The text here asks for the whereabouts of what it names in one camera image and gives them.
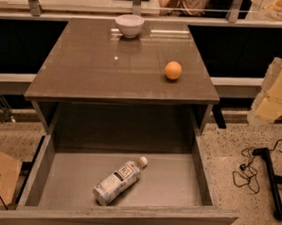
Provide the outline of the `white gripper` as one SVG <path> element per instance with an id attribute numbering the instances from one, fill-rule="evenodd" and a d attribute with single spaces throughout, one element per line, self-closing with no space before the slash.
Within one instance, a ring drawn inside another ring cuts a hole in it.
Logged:
<path id="1" fill-rule="evenodd" d="M 266 70 L 260 92 L 256 94 L 247 121 L 265 126 L 282 116 L 282 59 L 274 57 Z"/>

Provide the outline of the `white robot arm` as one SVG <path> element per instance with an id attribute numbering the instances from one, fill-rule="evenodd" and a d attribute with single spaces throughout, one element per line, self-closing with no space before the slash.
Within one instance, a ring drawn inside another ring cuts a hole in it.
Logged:
<path id="1" fill-rule="evenodd" d="M 267 14 L 272 10 L 282 14 L 282 0 L 275 0 L 267 6 Z M 282 59 L 273 59 L 264 80 L 260 92 L 256 94 L 251 110 L 247 115 L 250 125 L 263 126 L 273 123 L 282 116 Z"/>

